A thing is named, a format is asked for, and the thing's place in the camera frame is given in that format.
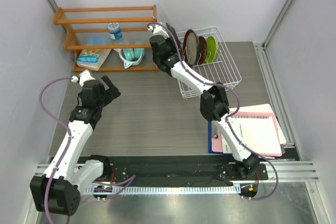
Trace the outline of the white wire dish rack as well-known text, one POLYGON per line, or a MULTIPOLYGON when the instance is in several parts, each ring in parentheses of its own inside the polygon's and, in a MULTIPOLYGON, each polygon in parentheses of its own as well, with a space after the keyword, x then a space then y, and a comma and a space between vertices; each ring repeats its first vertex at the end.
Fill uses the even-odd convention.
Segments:
POLYGON ((193 66, 193 70, 211 82, 220 81, 230 88, 236 87, 242 78, 219 29, 216 26, 211 26, 198 28, 194 31, 205 39, 213 36, 217 42, 217 51, 212 62, 193 66))

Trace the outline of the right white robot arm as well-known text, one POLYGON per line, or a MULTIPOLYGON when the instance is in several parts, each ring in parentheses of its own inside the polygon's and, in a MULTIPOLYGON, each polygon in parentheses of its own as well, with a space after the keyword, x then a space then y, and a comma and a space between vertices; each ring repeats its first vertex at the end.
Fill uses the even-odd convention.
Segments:
POLYGON ((233 124, 232 116, 238 111, 231 112, 226 90, 222 83, 211 83, 203 78, 185 62, 180 61, 179 50, 173 45, 171 38, 162 35, 150 38, 153 51, 153 61, 158 68, 169 76, 181 81, 200 97, 200 112, 203 118, 213 122, 232 152, 236 162, 239 177, 250 179, 255 175, 260 163, 258 154, 246 146, 239 128, 233 124))

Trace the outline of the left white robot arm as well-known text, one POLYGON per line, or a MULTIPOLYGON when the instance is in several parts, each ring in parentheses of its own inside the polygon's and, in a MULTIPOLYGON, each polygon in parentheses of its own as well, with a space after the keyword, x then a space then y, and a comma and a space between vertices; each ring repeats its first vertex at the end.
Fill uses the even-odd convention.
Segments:
POLYGON ((69 123, 59 121, 66 129, 65 137, 42 175, 30 181, 30 190, 36 210, 47 216, 59 214, 73 216, 77 211, 81 194, 96 180, 107 181, 112 174, 109 158, 91 155, 85 164, 76 168, 77 161, 87 140, 102 116, 102 110, 120 96, 120 91, 108 76, 100 80, 84 71, 72 77, 81 91, 77 105, 70 113, 69 123))

